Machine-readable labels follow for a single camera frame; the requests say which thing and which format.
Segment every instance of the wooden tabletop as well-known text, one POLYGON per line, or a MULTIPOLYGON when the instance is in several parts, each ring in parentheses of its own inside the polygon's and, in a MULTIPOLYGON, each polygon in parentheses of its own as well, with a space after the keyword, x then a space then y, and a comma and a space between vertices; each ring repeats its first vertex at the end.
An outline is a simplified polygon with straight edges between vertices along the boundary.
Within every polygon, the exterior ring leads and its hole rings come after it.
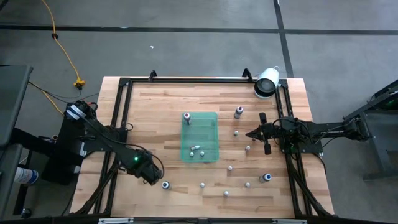
MULTIPOLYGON (((98 120, 111 122, 120 77, 104 77, 98 99, 98 120)), ((287 79, 294 115, 311 121, 311 111, 301 78, 287 79)), ((253 84, 230 83, 135 83, 129 107, 128 123, 134 125, 127 142, 150 149, 165 166, 158 184, 143 184, 142 179, 119 172, 112 216, 129 217, 294 217, 284 155, 271 140, 272 154, 265 156, 263 143, 244 134, 260 124, 259 113, 267 121, 277 119, 275 97, 261 100, 254 96, 253 84), (236 107, 244 109, 234 119, 236 107), (215 111, 218 114, 220 159, 209 164, 185 163, 180 159, 181 114, 186 111, 215 111), (251 146, 246 153, 244 148, 251 146), (260 175, 272 180, 260 183, 260 175), (163 190, 162 181, 172 189, 163 190), (250 188, 244 183, 250 182, 250 188), (224 197, 227 190, 229 197, 224 197)), ((281 94, 285 110, 285 100, 281 94)), ((119 112, 121 122, 124 100, 119 112)), ((71 212, 78 210, 98 185, 103 152, 95 152, 83 161, 71 212)), ((303 154, 307 184, 326 210, 333 213, 322 163, 312 154, 303 154)), ((304 211, 301 191, 300 208, 304 211)))

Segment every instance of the spotlight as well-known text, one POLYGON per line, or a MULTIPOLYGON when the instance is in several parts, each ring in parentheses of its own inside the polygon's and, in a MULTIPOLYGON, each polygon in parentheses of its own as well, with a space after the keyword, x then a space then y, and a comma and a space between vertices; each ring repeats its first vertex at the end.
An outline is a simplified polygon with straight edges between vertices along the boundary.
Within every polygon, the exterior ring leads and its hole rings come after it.
POLYGON ((259 75, 259 78, 254 84, 254 93, 257 97, 266 99, 275 93, 278 83, 279 67, 267 68, 259 75))

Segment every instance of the yellow extension cord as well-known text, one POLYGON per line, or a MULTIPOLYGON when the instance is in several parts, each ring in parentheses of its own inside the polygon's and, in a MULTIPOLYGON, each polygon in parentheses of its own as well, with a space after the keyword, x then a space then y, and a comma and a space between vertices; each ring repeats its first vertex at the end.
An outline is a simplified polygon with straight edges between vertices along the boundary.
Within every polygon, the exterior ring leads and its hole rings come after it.
MULTIPOLYGON (((50 13, 51 16, 51 21, 52 21, 52 29, 53 29, 53 39, 55 40, 55 42, 58 44, 58 46, 60 46, 60 48, 62 49, 63 53, 65 54, 65 56, 67 56, 67 59, 69 61, 69 64, 72 66, 72 68, 74 69, 76 76, 77 76, 77 80, 76 82, 73 84, 76 88, 78 88, 79 90, 81 90, 81 88, 83 87, 83 85, 85 85, 85 81, 82 80, 79 76, 79 72, 77 71, 75 65, 72 63, 72 61, 70 60, 70 57, 67 53, 67 51, 65 50, 65 48, 63 48, 62 44, 57 40, 58 36, 55 30, 55 21, 54 21, 54 17, 52 15, 51 9, 49 7, 49 5, 47 5, 47 3, 42 0, 43 4, 45 5, 45 7, 47 8, 47 10, 50 13)), ((49 97, 49 95, 44 92, 43 90, 41 90, 41 92, 45 95, 45 97, 47 99, 49 99, 49 101, 51 102, 51 104, 53 104, 53 106, 55 107, 55 109, 63 116, 62 111, 60 110, 60 108, 55 104, 55 102, 49 97)))

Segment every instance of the gray concrete floor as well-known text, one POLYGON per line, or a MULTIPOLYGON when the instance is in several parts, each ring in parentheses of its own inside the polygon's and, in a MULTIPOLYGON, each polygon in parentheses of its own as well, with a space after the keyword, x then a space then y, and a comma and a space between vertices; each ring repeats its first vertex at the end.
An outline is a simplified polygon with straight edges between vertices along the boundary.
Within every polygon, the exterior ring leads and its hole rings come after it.
MULTIPOLYGON (((59 25, 134 27, 276 28, 272 0, 47 0, 59 25)), ((280 0, 287 29, 398 29, 395 0, 280 0)), ((0 22, 49 24, 39 0, 13 0, 0 22)), ((73 69, 47 31, 0 35, 0 63, 31 65, 31 80, 59 95, 77 95, 73 69)), ((59 32, 82 78, 82 95, 99 92, 106 75, 238 77, 278 65, 286 77, 279 35, 204 33, 59 32)), ((398 36, 288 35, 295 77, 305 79, 315 122, 339 121, 378 89, 394 81, 398 36)), ((65 104, 57 102, 63 108, 65 104)), ((17 127, 34 135, 57 134, 62 117, 28 87, 17 127)), ((45 158, 34 155, 41 170, 45 158)), ((362 181, 375 171, 368 144, 336 139, 325 149, 333 206, 345 218, 398 222, 398 181, 362 181)), ((29 190, 35 217, 60 215, 74 184, 41 181, 29 190)))

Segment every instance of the green transparent tray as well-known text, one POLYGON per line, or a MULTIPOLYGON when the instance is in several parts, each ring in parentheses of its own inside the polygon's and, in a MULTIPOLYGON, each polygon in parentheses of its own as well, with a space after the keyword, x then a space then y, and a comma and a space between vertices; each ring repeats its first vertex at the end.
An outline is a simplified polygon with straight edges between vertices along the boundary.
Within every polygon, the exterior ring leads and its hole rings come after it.
POLYGON ((181 160, 184 162, 215 162, 218 160, 218 126, 215 112, 189 112, 188 125, 181 114, 181 160), (192 146, 200 146, 192 151, 192 146))

